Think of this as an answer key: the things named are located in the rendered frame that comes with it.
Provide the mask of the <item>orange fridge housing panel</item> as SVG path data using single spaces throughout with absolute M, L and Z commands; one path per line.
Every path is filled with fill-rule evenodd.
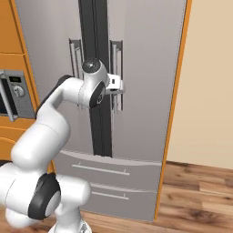
M 179 79 L 181 74 L 181 68 L 182 68 L 182 62 L 184 57 L 184 50 L 186 45 L 186 39 L 187 39 L 187 28 L 190 18 L 190 12 L 191 12 L 191 6 L 192 6 L 192 0 L 186 0 L 186 6 L 184 11 L 184 20 L 182 25 L 182 31 L 180 34 L 180 44 L 179 44 L 179 50 L 177 54 L 177 67 L 176 67 L 176 73 L 175 73 L 175 80 L 174 85 L 172 88 L 172 95 L 171 95 L 171 105 L 170 105 L 170 111 L 169 111 L 169 118 L 167 121 L 167 134 L 166 134 L 166 142 L 164 146 L 164 154 L 163 154 L 163 160 L 162 160 L 162 166 L 160 169 L 160 178 L 159 178 L 159 184 L 158 184 L 158 192 L 157 192 L 157 202 L 155 206 L 155 215 L 153 220 L 157 220 L 158 215 L 158 209 L 160 204 L 160 198 L 161 198 L 161 192 L 162 192 L 162 186 L 164 181 L 164 175 L 166 170 L 166 163 L 167 163 L 167 152 L 169 148 L 169 141 L 171 136 L 171 129 L 174 119 L 174 113 L 175 113 L 175 106 L 177 102 L 177 91 L 178 91 L 178 85 L 179 85 Z

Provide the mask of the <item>large steel fridge drawer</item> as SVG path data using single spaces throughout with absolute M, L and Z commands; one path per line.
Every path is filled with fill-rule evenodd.
M 110 174 L 99 171 L 72 167 L 81 163 L 87 167 L 118 170 L 130 173 L 130 176 Z M 125 187 L 141 190 L 157 190 L 161 164 L 112 157 L 101 157 L 62 150 L 55 158 L 58 174 L 81 177 L 90 183 L 112 187 Z

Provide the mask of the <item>orange cupboard door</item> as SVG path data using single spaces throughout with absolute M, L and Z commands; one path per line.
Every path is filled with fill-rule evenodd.
M 0 0 L 0 53 L 24 53 L 12 0 Z

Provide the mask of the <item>steel built-in microwave oven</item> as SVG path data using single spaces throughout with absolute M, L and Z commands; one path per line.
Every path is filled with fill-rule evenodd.
M 24 72 L 20 70 L 7 69 L 0 69 L 0 71 L 4 71 L 5 73 L 5 77 L 2 78 L 2 81 L 15 119 L 19 117 L 34 118 L 35 111 L 32 106 Z M 8 117 L 1 95 L 0 115 Z

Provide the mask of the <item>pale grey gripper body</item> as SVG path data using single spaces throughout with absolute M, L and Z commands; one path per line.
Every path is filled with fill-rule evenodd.
M 118 78 L 113 78 L 110 80 L 109 85 L 106 87 L 107 95 L 117 95 L 123 94 L 125 91 L 123 81 Z

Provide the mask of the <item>stainless steel fridge door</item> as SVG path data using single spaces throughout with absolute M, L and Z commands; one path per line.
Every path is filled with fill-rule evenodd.
M 64 75 L 72 75 L 69 42 L 81 38 L 77 0 L 15 0 L 40 100 Z M 58 108 L 71 126 L 65 150 L 92 154 L 89 111 L 72 103 Z
M 123 43 L 123 109 L 113 115 L 113 156 L 164 154 L 187 0 L 109 0 L 110 39 Z

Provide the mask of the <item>orange drawer front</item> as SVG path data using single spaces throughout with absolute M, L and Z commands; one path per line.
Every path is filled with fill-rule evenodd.
M 34 123 L 34 119 L 18 118 L 11 122 L 8 117 L 0 116 L 0 138 L 16 142 Z

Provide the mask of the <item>small steel fridge drawer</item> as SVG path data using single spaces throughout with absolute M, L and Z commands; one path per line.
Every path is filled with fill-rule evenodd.
M 81 207 L 84 211 L 142 221 L 154 219 L 157 202 L 157 192 L 154 190 L 111 187 L 94 183 L 91 183 L 91 189 L 92 192 L 104 189 L 124 192 L 129 200 L 102 197 L 91 192 L 89 200 Z

